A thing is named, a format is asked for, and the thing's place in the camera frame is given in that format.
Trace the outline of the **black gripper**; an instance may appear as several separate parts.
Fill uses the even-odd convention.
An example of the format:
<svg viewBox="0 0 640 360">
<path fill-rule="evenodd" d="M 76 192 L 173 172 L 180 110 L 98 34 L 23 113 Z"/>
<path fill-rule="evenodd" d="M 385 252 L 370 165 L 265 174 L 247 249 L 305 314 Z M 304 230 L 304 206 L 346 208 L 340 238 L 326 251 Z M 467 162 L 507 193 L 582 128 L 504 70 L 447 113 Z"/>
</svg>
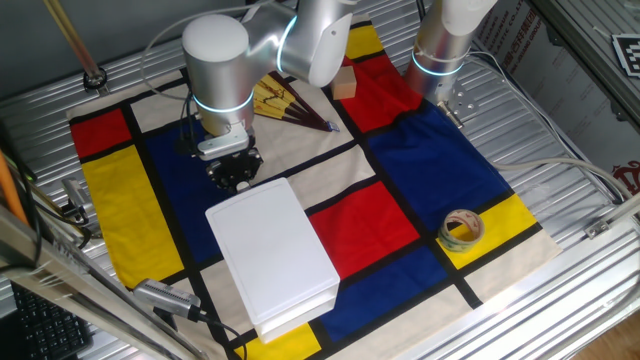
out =
<svg viewBox="0 0 640 360">
<path fill-rule="evenodd" d="M 249 149 L 214 160 L 207 174 L 216 186 L 229 193 L 241 193 L 251 187 L 263 159 L 257 149 Z"/>
</svg>

